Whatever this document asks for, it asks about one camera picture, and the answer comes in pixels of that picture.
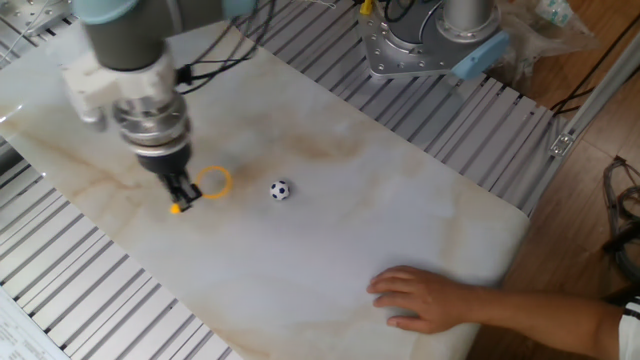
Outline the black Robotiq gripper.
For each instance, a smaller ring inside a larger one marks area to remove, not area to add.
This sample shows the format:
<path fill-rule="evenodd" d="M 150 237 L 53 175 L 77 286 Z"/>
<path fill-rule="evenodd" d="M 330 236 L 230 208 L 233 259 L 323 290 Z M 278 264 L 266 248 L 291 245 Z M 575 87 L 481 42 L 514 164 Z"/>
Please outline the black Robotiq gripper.
<path fill-rule="evenodd" d="M 160 174 L 159 180 L 169 192 L 173 203 L 179 203 L 180 210 L 189 210 L 193 203 L 202 197 L 199 187 L 181 172 L 186 171 L 191 159 L 192 147 L 186 144 L 181 149 L 162 156 L 137 155 L 140 165 L 147 171 Z"/>

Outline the person's bare hand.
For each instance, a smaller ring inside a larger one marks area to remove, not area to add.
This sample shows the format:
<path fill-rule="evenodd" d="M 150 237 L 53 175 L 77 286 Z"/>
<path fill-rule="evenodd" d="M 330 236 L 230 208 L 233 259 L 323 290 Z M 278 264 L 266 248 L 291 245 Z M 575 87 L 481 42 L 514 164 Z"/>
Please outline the person's bare hand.
<path fill-rule="evenodd" d="M 377 296 L 373 302 L 376 308 L 408 312 L 391 316 L 388 326 L 435 334 L 471 321 L 472 298 L 478 288 L 426 270 L 397 266 L 375 276 L 367 292 Z"/>

